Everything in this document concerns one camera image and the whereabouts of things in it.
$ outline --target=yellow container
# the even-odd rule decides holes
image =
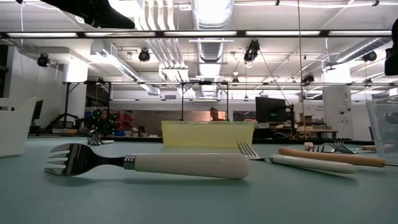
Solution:
[[[252,143],[254,122],[162,121],[165,146],[236,147]]]

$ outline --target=black monitor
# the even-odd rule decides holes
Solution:
[[[36,102],[35,110],[33,111],[32,121],[40,119],[40,114],[42,112],[43,101],[39,100]]]
[[[256,97],[256,119],[258,123],[286,122],[288,117],[285,100]]]

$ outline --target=white fork handle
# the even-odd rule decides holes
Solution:
[[[306,159],[293,156],[272,155],[271,162],[288,166],[303,167],[342,174],[354,174],[357,168],[352,164],[343,162],[321,161],[318,159]]]
[[[140,172],[243,179],[250,172],[242,154],[138,154],[134,169]]]

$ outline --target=column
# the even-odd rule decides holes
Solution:
[[[335,70],[325,70],[326,83],[351,83],[349,66],[339,65]],[[323,88],[325,122],[337,129],[337,138],[354,138],[353,115],[351,110],[350,86],[326,86]]]
[[[81,60],[72,61],[64,65],[63,73],[65,82],[84,82],[88,76],[87,63]],[[69,93],[68,114],[83,118],[86,107],[86,85],[79,84],[76,88],[74,87],[75,84],[70,85],[70,89],[73,90]],[[68,117],[68,121],[74,121],[74,119]]]

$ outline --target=table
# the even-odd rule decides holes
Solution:
[[[85,138],[28,139],[23,156],[0,159],[0,223],[396,223],[396,167],[335,175],[251,161],[244,180],[140,173],[97,167],[80,177],[43,172],[51,148]],[[280,146],[256,144],[262,156]],[[237,152],[116,142],[104,156],[157,152]]]
[[[304,129],[298,129],[298,133],[304,133]],[[337,132],[338,130],[333,129],[307,129],[308,133],[317,133],[318,139],[322,139],[322,133],[331,133],[331,138],[337,139]]]

